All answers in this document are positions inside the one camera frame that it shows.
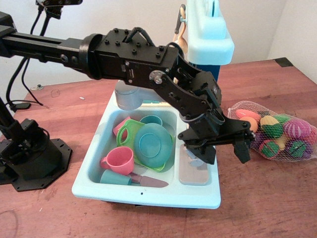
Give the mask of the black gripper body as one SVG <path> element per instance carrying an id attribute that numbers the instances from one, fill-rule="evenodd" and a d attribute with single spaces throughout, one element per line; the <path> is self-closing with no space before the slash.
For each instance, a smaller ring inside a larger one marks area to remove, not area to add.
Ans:
<path id="1" fill-rule="evenodd" d="M 229 119 L 223 113 L 212 111 L 186 121 L 189 128 L 178 134 L 186 147 L 194 154 L 206 154 L 216 145 L 242 145 L 247 150 L 255 135 L 250 123 Z"/>

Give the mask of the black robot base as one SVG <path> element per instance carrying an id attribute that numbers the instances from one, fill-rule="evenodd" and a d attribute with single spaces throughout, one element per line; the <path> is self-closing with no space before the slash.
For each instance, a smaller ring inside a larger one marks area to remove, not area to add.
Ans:
<path id="1" fill-rule="evenodd" d="M 0 183 L 16 191 L 44 189 L 67 170 L 72 149 L 33 119 L 19 122 L 0 104 Z"/>

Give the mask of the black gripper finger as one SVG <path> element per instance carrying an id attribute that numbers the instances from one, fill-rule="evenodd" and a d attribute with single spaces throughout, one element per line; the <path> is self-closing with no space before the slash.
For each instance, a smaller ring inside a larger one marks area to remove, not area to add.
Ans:
<path id="1" fill-rule="evenodd" d="M 237 140 L 234 144 L 234 154 L 241 163 L 250 161 L 250 142 L 249 140 Z"/>
<path id="2" fill-rule="evenodd" d="M 203 146 L 192 149 L 193 154 L 207 164 L 215 163 L 215 148 L 213 146 Z"/>

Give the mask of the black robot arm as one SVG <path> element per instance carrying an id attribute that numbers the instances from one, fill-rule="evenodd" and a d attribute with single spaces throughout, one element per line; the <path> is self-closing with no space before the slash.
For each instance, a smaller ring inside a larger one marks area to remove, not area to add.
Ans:
<path id="1" fill-rule="evenodd" d="M 52 61 L 91 79 L 117 79 L 152 89 L 188 124 L 178 138 L 198 158 L 212 164 L 214 147 L 232 144 L 242 163 L 250 159 L 250 123 L 224 115 L 213 75 L 187 63 L 176 47 L 155 46 L 141 28 L 61 40 L 19 33 L 12 17 L 1 13 L 0 54 Z"/>

